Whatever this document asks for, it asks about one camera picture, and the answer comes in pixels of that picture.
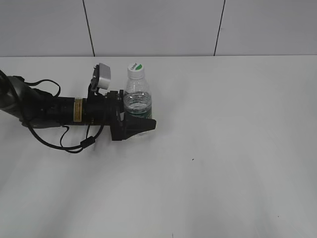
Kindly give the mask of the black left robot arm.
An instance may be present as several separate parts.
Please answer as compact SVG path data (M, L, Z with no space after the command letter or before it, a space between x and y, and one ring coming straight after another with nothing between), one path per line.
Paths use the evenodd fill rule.
M124 114L123 91L109 91L109 66L98 64L88 87L87 98L61 97L36 88L38 82L25 82L21 76L0 74L0 109L33 129L69 125L109 126L113 141L128 139L155 129L154 119Z

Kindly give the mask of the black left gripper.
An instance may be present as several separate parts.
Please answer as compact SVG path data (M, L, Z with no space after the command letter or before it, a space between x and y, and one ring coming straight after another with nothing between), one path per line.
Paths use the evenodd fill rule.
M123 90L109 91L105 95L89 91L85 104L85 124L100 127L94 139L101 135L106 126L110 127L113 141L122 141L156 128L155 119L131 115L124 117L123 96Z

